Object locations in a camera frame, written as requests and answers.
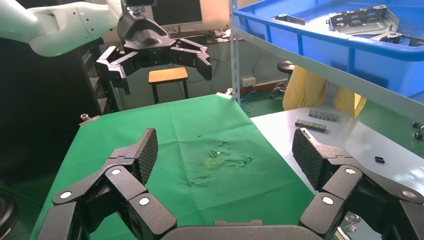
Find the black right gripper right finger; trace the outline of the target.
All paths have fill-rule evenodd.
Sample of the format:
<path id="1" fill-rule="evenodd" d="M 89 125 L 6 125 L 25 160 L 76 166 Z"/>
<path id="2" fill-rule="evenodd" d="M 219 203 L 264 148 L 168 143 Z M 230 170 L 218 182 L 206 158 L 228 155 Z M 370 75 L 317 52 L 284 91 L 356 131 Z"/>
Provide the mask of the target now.
<path id="1" fill-rule="evenodd" d="M 317 141 L 306 128 L 294 131 L 292 153 L 316 196 L 299 224 L 331 239 L 347 213 L 361 217 L 383 240 L 424 237 L 424 197 L 366 169 L 345 149 Z"/>

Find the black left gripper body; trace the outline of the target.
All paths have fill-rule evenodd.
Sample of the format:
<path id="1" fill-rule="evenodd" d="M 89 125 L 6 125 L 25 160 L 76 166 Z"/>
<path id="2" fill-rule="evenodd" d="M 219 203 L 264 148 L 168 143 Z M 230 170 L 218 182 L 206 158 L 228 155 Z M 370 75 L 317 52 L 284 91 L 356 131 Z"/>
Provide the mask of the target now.
<path id="1" fill-rule="evenodd" d="M 117 23 L 117 34 L 125 53 L 137 52 L 136 63 L 143 68 L 168 65 L 176 41 L 146 13 L 124 13 Z"/>

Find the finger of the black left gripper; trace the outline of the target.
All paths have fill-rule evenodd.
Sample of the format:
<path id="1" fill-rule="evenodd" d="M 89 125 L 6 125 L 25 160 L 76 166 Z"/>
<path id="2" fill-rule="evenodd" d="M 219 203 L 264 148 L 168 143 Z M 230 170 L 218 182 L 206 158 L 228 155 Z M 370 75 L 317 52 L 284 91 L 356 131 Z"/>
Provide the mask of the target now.
<path id="1" fill-rule="evenodd" d="M 136 70 L 138 52 L 125 53 L 116 46 L 109 46 L 96 60 L 99 76 L 109 81 L 114 88 L 123 89 L 125 95 L 130 95 L 128 76 Z"/>
<path id="2" fill-rule="evenodd" d="M 211 56 L 205 45 L 179 38 L 169 49 L 169 60 L 172 64 L 195 68 L 206 81 L 212 80 Z"/>

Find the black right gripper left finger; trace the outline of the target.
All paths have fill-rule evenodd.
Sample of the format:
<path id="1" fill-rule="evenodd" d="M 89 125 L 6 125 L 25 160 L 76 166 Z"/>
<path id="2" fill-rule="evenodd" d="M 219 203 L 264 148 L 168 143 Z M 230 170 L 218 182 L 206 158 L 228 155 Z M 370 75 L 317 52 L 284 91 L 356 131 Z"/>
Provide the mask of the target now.
<path id="1" fill-rule="evenodd" d="M 158 149 L 154 128 L 135 144 L 115 149 L 99 170 L 53 197 L 38 238 L 88 240 L 113 214 L 138 240 L 159 240 L 175 229 L 174 215 L 146 187 Z"/>

